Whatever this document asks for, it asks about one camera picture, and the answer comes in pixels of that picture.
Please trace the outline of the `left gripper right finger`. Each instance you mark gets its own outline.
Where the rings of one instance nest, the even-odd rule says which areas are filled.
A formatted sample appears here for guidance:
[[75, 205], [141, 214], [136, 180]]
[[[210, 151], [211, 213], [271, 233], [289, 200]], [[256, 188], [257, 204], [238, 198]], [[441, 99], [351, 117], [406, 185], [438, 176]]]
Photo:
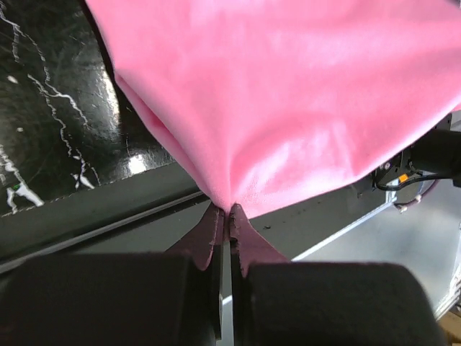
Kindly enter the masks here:
[[403, 266], [292, 262], [229, 215], [236, 345], [443, 345], [429, 300]]

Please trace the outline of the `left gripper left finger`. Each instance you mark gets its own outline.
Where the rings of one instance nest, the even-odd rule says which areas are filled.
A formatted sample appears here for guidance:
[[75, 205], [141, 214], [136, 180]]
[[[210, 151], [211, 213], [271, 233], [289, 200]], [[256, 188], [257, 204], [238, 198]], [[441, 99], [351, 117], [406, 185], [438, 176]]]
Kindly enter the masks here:
[[211, 205], [165, 252], [27, 260], [1, 299], [3, 345], [214, 345], [225, 214]]

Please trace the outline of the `pink t shirt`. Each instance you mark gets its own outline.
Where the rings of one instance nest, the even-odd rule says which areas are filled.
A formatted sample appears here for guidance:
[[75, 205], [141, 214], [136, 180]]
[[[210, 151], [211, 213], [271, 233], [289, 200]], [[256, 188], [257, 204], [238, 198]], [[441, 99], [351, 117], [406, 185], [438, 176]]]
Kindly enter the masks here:
[[88, 1], [115, 81], [223, 210], [356, 182], [460, 105], [451, 1]]

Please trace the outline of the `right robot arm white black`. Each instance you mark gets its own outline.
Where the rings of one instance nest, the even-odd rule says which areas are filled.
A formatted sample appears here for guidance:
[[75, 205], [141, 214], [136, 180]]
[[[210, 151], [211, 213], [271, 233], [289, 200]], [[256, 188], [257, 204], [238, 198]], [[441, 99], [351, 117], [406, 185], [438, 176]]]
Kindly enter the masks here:
[[410, 146], [409, 167], [437, 174], [460, 187], [460, 132], [452, 130], [449, 113], [428, 133]]

